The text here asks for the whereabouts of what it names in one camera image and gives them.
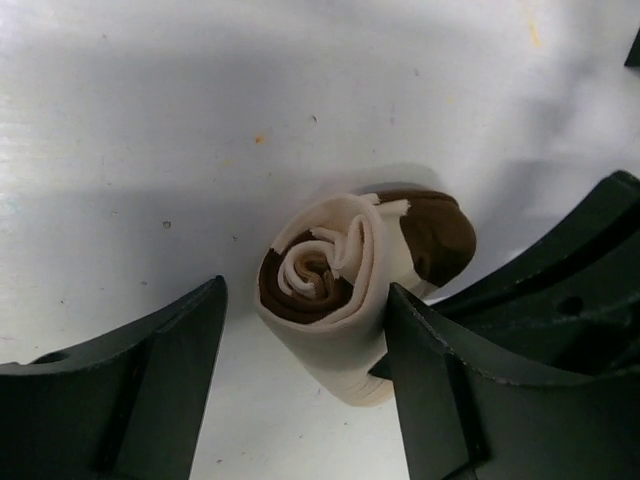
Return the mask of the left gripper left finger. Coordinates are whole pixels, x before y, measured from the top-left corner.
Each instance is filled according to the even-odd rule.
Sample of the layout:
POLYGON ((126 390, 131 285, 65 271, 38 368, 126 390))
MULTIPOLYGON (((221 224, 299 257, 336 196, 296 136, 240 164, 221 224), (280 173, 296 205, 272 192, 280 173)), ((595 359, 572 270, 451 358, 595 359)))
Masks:
POLYGON ((106 334, 3 364, 2 477, 188 478, 227 302, 215 277, 106 334))

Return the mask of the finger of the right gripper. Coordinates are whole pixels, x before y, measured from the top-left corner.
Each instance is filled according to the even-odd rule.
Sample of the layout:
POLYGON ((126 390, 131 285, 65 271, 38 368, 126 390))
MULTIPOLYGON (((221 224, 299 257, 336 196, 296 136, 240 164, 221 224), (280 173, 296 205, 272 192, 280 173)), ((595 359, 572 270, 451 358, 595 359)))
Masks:
POLYGON ((639 363, 639 180, 616 171, 495 272, 434 304, 523 357, 587 375, 639 363))

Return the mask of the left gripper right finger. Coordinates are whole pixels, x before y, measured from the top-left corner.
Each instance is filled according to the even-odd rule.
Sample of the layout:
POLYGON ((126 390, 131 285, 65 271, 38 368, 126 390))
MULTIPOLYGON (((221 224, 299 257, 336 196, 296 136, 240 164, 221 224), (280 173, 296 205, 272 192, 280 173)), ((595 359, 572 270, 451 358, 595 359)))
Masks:
POLYGON ((384 317, 413 479, 635 479, 639 371, 589 376, 502 348, 398 284, 384 317))

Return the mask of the beige sock brown toe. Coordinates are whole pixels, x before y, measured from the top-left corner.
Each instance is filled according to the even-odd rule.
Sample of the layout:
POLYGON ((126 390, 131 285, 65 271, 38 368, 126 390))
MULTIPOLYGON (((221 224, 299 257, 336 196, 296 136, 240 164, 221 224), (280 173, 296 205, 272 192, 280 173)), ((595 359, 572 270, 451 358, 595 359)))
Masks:
POLYGON ((475 230, 446 193, 337 194, 297 214, 272 242, 257 274, 257 313, 329 393, 376 406, 394 394, 372 372, 387 353, 390 285, 424 297, 475 251, 475 230))

